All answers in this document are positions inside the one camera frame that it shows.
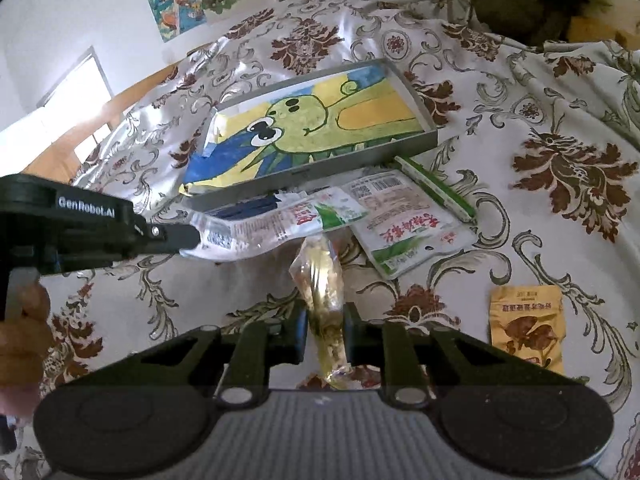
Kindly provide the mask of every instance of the floral tablecloth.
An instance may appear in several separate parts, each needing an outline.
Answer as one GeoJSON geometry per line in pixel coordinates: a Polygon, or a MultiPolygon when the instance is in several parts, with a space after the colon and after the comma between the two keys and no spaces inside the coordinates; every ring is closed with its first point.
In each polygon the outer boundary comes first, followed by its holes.
{"type": "MultiPolygon", "coordinates": [[[[341,255],[347,301],[365,319],[414,330],[437,320],[487,340],[492,287],[560,286],[565,371],[615,413],[600,470],[638,480],[640,52],[613,42],[537,52],[480,30],[466,0],[289,0],[262,10],[183,61],[98,147],[76,184],[133,200],[154,221],[184,220],[180,176],[216,102],[389,58],[442,126],[437,149],[418,160],[478,208],[479,240],[391,282],[351,241],[341,255]]],[[[287,272],[295,249],[222,265],[142,256],[45,278],[56,345],[43,393],[199,325],[233,331],[285,315],[297,296],[287,272]]],[[[321,386],[312,342],[306,355],[303,365],[274,369],[271,384],[321,386]]],[[[358,368],[353,380],[366,387],[380,378],[358,368]]],[[[20,450],[0,460],[4,475],[41,477],[47,467],[33,432],[19,437],[20,450]]]]}

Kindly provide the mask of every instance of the white snack package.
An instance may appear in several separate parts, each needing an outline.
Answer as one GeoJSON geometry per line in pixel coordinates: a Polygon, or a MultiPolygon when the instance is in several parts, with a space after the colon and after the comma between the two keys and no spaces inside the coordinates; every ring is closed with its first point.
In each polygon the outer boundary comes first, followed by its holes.
{"type": "Polygon", "coordinates": [[[359,178],[342,188],[369,210],[351,230],[373,266],[388,280],[478,240],[468,226],[401,171],[359,178]]]}
{"type": "Polygon", "coordinates": [[[193,212],[190,223],[200,244],[182,250],[216,262],[234,262],[267,253],[293,240],[344,227],[367,215],[367,209],[339,187],[328,187],[262,215],[229,221],[193,212]]]}

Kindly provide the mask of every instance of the snack wrapper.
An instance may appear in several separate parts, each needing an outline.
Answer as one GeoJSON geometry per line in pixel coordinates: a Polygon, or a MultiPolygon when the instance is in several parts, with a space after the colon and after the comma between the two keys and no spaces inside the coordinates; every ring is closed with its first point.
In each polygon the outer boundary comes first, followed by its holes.
{"type": "Polygon", "coordinates": [[[190,223],[200,231],[200,244],[182,250],[216,262],[233,262],[267,253],[288,240],[332,231],[367,215],[360,203],[329,187],[278,209],[242,220],[224,220],[193,212],[190,223]]]}
{"type": "Polygon", "coordinates": [[[334,388],[347,389],[351,366],[342,335],[344,282],[340,261],[329,238],[307,237],[289,273],[306,302],[322,378],[334,388]]]}
{"type": "Polygon", "coordinates": [[[566,324],[557,285],[494,288],[489,325],[496,348],[564,374],[561,342],[566,324]]]}
{"type": "Polygon", "coordinates": [[[365,176],[342,188],[369,210],[351,230],[387,280],[478,240],[467,225],[401,171],[365,176]]]}

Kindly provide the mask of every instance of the cartoon eye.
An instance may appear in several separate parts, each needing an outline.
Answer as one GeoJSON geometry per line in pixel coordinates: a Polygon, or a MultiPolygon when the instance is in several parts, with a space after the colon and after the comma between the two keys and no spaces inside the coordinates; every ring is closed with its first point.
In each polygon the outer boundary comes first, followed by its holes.
{"type": "Polygon", "coordinates": [[[252,146],[256,148],[267,146],[282,136],[282,130],[280,128],[271,128],[273,123],[272,117],[263,117],[247,126],[246,130],[249,133],[255,134],[254,138],[251,139],[252,146]]]}
{"type": "Polygon", "coordinates": [[[254,135],[254,138],[251,139],[251,145],[256,148],[260,148],[261,146],[267,146],[268,144],[273,144],[276,140],[278,140],[282,136],[282,130],[279,128],[265,128],[260,131],[258,134],[254,135]]]}
{"type": "Polygon", "coordinates": [[[259,132],[265,128],[268,128],[274,123],[273,117],[261,117],[256,119],[253,123],[250,123],[246,130],[248,132],[259,132]]]}

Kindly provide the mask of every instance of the yellow wrapper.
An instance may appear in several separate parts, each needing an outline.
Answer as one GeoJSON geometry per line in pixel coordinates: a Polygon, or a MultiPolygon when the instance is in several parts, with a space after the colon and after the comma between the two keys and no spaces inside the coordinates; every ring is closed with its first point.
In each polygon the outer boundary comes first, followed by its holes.
{"type": "Polygon", "coordinates": [[[305,298],[322,376],[334,388],[346,389],[351,367],[342,336],[344,283],[340,260],[329,238],[326,235],[305,238],[289,272],[305,298]]]}
{"type": "Polygon", "coordinates": [[[566,324],[557,285],[494,288],[489,325],[496,348],[564,374],[561,342],[566,324]]]}

